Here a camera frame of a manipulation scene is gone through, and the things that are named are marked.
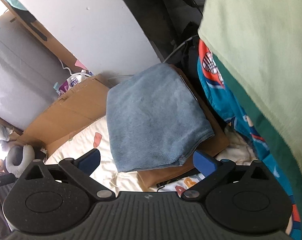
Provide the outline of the light blue denim garment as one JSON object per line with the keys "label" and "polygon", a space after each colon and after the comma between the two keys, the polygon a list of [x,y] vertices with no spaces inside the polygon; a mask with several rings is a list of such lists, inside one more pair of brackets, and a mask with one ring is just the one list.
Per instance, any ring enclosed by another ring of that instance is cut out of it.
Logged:
{"label": "light blue denim garment", "polygon": [[214,136],[210,122],[180,75],[169,64],[154,65],[109,90],[109,126],[163,132],[179,157],[189,157]]}

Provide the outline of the light green cloth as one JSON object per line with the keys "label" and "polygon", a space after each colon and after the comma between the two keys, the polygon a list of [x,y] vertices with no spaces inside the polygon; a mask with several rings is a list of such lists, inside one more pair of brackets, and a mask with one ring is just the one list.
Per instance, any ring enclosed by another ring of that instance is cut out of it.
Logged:
{"label": "light green cloth", "polygon": [[302,161],[302,0],[206,0],[199,33]]}

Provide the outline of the cream patterned bed sheet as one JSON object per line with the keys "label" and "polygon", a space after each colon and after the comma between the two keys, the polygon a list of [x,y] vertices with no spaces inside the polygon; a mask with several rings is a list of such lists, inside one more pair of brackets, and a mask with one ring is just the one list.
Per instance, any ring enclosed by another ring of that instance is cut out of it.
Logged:
{"label": "cream patterned bed sheet", "polygon": [[[95,147],[100,151],[101,163],[91,175],[94,180],[116,193],[143,191],[137,172],[180,167],[188,159],[179,157],[165,145],[166,140],[161,135],[163,132],[137,132],[133,126],[109,126],[106,117],[102,117],[60,146],[48,158],[47,164],[58,164],[65,158],[77,159]],[[203,179],[204,175],[195,169],[187,172],[186,177],[160,183],[147,191],[181,193]]]}

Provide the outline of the grey neck pillow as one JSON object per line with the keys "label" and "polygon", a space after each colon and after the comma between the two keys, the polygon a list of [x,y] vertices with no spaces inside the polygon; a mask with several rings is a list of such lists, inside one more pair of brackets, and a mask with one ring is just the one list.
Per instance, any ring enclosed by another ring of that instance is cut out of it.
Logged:
{"label": "grey neck pillow", "polygon": [[9,150],[5,159],[5,167],[9,173],[19,178],[34,159],[35,151],[31,145],[16,145]]}

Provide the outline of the brown cardboard sheet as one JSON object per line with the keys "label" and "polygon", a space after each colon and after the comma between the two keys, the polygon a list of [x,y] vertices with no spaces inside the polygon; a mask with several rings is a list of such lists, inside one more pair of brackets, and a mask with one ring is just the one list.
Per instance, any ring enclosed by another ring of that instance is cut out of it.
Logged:
{"label": "brown cardboard sheet", "polygon": [[43,147],[51,156],[73,136],[105,116],[107,94],[113,86],[101,74],[88,77],[36,117],[17,142]]}

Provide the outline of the brown folded garment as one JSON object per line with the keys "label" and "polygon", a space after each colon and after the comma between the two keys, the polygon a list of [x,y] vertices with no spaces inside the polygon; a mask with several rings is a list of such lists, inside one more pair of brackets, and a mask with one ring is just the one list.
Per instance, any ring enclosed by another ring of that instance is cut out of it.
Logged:
{"label": "brown folded garment", "polygon": [[[212,107],[210,107],[209,103],[202,100],[201,96],[198,95],[198,93],[188,81],[187,77],[182,72],[182,70],[178,69],[172,64],[170,66],[180,75],[182,80],[185,82],[186,86],[193,93],[195,99],[198,101],[199,106],[201,107],[214,131],[214,136],[200,143],[196,149],[201,153],[206,153],[211,157],[215,157],[217,154],[225,150],[230,145],[229,139],[227,138],[223,129],[218,123],[217,118],[214,116],[213,109]],[[160,183],[171,183],[174,179],[186,177],[187,172],[193,170],[195,170],[195,167],[193,165],[193,157],[190,156],[187,161],[180,167],[169,167],[157,170],[139,171],[137,173],[139,175],[140,187],[143,191],[147,191],[151,187],[159,185]]]}

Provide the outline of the blue orange patterned garment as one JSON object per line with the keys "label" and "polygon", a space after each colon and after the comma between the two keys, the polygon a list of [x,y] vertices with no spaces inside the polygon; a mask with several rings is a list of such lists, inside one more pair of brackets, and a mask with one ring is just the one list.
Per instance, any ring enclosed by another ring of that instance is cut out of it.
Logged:
{"label": "blue orange patterned garment", "polygon": [[302,175],[291,150],[202,40],[199,41],[197,73],[214,111],[248,139],[257,158],[289,195],[293,209],[290,236],[302,239]]}

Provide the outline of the purple white plastic bag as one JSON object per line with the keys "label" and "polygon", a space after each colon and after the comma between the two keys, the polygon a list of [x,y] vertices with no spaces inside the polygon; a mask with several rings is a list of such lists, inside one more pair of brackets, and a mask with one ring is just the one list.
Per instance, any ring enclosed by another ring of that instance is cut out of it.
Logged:
{"label": "purple white plastic bag", "polygon": [[62,94],[66,93],[68,90],[75,87],[75,85],[81,83],[88,77],[92,77],[93,74],[90,71],[82,70],[79,73],[74,73],[70,75],[61,85],[56,82],[54,84],[54,90],[57,92],[58,96],[61,96]]}

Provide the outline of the grey plastic wrapped roll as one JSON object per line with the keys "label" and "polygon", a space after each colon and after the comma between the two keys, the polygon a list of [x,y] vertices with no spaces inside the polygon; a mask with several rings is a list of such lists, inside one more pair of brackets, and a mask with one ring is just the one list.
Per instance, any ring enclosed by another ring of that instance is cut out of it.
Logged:
{"label": "grey plastic wrapped roll", "polygon": [[0,118],[24,130],[69,77],[61,62],[11,12],[0,16]]}

